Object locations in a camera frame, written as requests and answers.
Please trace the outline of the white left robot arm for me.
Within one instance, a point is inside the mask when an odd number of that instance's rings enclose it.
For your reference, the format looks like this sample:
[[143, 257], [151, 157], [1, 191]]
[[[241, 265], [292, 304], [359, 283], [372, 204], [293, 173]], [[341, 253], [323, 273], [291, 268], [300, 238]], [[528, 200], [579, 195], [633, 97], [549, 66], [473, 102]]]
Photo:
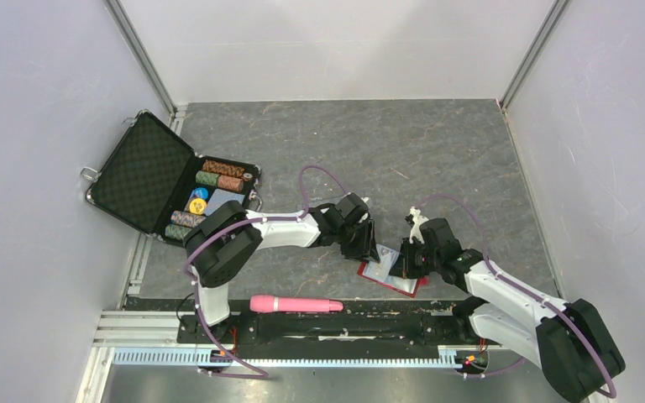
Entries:
[[262, 213], [227, 201], [184, 238], [183, 272], [191, 278], [198, 331], [210, 342], [230, 331], [228, 284], [254, 252], [279, 247], [304, 249], [337, 244], [349, 260], [380, 262], [375, 222], [354, 193], [335, 203], [292, 213]]

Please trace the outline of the clear plastic card box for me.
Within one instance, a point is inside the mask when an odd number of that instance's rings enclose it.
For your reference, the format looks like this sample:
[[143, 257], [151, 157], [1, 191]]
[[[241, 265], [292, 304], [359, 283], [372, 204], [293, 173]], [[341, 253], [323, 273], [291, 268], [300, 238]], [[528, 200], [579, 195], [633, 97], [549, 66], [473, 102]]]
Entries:
[[[359, 196], [365, 203], [370, 201], [370, 197], [367, 196], [363, 192], [358, 193], [357, 196]], [[317, 207], [317, 206], [319, 206], [321, 204], [325, 204], [325, 203], [337, 204], [344, 197], [346, 197], [346, 194], [343, 194], [343, 193], [326, 195], [326, 196], [309, 197], [307, 205], [309, 207]]]

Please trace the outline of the silver VIP card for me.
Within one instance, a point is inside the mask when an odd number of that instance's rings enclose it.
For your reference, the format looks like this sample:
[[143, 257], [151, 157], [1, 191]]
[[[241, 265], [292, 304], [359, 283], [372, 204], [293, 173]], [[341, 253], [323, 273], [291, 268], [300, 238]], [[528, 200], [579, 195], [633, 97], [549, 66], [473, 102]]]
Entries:
[[387, 277], [391, 274], [391, 270], [394, 267], [396, 261], [400, 257], [400, 253], [395, 249], [386, 247], [384, 245], [377, 245], [377, 252], [380, 257], [380, 261], [376, 266], [375, 273], [379, 277]]

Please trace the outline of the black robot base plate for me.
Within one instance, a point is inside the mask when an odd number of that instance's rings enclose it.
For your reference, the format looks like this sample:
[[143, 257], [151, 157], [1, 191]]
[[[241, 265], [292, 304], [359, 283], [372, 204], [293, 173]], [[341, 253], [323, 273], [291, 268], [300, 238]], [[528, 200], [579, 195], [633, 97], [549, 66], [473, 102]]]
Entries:
[[456, 301], [348, 300], [329, 313], [255, 313], [245, 300], [212, 326], [242, 359], [430, 358], [439, 346], [477, 348]]

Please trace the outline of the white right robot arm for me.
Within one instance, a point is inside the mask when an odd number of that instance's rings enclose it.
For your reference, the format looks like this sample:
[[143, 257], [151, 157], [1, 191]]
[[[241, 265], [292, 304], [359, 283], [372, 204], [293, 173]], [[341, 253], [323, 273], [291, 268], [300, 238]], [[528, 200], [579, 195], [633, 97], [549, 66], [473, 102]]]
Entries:
[[439, 274], [468, 294], [453, 309], [451, 329], [463, 343], [490, 339], [542, 370], [566, 401], [581, 402], [603, 392], [626, 369], [619, 348], [598, 310], [588, 301], [567, 302], [509, 275], [479, 250], [463, 249], [444, 218], [429, 219], [413, 209], [410, 235], [391, 274], [421, 279]]

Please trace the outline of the red leather card holder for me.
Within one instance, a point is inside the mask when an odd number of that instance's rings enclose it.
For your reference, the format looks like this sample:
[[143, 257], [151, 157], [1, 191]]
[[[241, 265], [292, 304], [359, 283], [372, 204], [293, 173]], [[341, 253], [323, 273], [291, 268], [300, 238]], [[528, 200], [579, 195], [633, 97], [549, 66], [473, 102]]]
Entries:
[[380, 256], [380, 261], [362, 263], [357, 271], [358, 276], [411, 298], [417, 295], [421, 286], [427, 284], [427, 278], [404, 279], [393, 275], [392, 269], [395, 264], [402, 262], [400, 253], [381, 244], [378, 244], [376, 249]]

